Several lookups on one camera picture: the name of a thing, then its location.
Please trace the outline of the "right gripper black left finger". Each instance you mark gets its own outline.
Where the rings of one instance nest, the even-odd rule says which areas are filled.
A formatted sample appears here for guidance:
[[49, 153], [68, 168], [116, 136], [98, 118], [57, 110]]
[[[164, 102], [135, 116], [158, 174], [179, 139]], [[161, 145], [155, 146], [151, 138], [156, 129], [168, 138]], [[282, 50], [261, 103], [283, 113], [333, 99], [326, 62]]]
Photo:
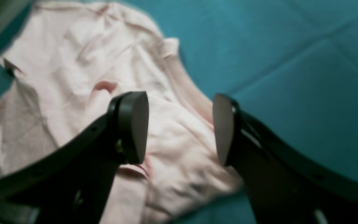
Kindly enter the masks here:
[[108, 111], [53, 154], [0, 178], [0, 224], [98, 224], [122, 164], [142, 164], [145, 91], [113, 98]]

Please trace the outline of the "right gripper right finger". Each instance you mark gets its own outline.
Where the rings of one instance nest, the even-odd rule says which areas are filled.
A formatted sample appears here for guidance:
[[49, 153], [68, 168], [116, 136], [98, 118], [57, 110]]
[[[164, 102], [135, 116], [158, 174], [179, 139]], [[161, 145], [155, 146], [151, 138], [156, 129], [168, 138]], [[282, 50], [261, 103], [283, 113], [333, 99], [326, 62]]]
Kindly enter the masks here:
[[213, 98], [222, 166], [244, 181], [259, 224], [358, 224], [358, 182], [313, 162], [241, 111], [233, 98]]

